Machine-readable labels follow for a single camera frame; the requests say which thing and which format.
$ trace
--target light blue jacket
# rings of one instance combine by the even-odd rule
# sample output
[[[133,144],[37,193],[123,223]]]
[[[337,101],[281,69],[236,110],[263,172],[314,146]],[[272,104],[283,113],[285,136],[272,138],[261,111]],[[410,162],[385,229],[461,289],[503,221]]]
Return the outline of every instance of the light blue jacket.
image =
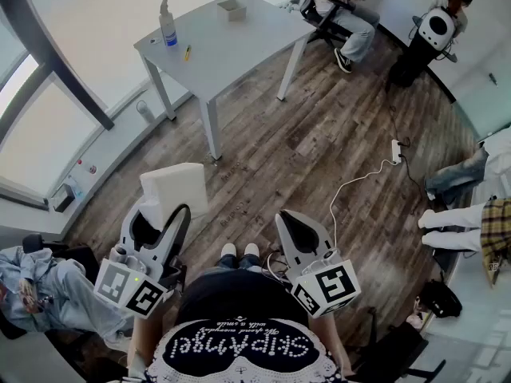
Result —
[[[50,329],[50,320],[44,312],[40,314],[26,312],[18,295],[19,280],[20,278],[31,280],[38,290],[38,283],[50,268],[56,265],[57,261],[52,258],[49,248],[31,254],[25,254],[22,247],[0,250],[0,282],[9,291],[3,302],[0,302],[0,310],[9,322],[28,331],[44,332]]]

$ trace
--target black sneaker with white sole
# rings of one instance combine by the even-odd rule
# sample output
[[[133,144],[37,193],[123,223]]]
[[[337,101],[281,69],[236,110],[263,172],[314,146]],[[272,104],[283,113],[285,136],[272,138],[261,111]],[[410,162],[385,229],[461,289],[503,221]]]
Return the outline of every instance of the black sneaker with white sole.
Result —
[[[337,63],[342,71],[345,73],[351,73],[351,60],[349,58],[344,57],[341,54],[341,50],[336,48],[334,49],[335,57],[337,58]]]

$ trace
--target baseboard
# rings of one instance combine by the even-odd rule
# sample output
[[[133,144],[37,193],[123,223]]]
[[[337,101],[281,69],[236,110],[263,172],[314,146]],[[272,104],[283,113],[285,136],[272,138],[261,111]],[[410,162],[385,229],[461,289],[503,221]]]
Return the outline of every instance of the baseboard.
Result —
[[[397,38],[394,33],[392,33],[389,29],[382,26],[381,24],[378,25],[378,30],[380,30],[382,33],[384,33],[388,38],[390,38],[399,48],[406,49],[406,44],[402,42],[399,38]],[[434,73],[430,67],[426,68],[426,72],[430,75],[431,78],[433,78],[433,81],[437,83],[437,85],[440,87],[440,89],[444,92],[444,94],[449,98],[449,101],[451,104],[456,102],[456,98],[454,95],[449,91],[449,89],[446,87],[446,85],[442,82],[440,78],[437,77],[437,74]]]

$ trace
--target wooden floor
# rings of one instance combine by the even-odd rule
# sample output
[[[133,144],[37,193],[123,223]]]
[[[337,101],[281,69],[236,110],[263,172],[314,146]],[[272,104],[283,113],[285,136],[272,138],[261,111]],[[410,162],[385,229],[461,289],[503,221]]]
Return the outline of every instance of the wooden floor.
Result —
[[[224,156],[218,162],[207,155],[199,104],[190,100],[178,110],[176,123],[162,123],[112,174],[68,241],[88,243],[102,258],[141,196],[139,175],[182,162],[204,164],[210,203],[210,212],[192,223],[182,252],[188,282],[215,264],[226,242],[239,252],[255,242],[263,255],[276,248],[274,216],[281,208],[301,211],[333,232],[328,206],[339,185],[379,170],[391,158],[394,128],[383,86],[399,53],[378,33],[364,62],[346,75],[327,45],[317,41],[307,47],[284,102],[276,94],[290,52],[260,66],[219,98]],[[419,184],[425,174],[471,155],[471,133],[427,74],[407,90],[393,89],[391,97],[399,139],[409,136],[412,142],[403,151]],[[339,194],[338,245],[362,287],[361,296],[335,314],[345,343],[367,339],[368,306],[378,308],[381,333],[412,311],[434,267],[417,227],[426,207],[405,164],[385,165],[380,175]]]

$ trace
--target black backpack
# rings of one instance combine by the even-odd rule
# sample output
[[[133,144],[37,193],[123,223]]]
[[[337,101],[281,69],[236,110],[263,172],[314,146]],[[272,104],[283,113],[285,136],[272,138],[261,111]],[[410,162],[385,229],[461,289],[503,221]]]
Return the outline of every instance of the black backpack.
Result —
[[[438,318],[458,317],[463,309],[458,297],[444,283],[443,274],[441,281],[434,279],[429,281],[419,294],[419,298]]]

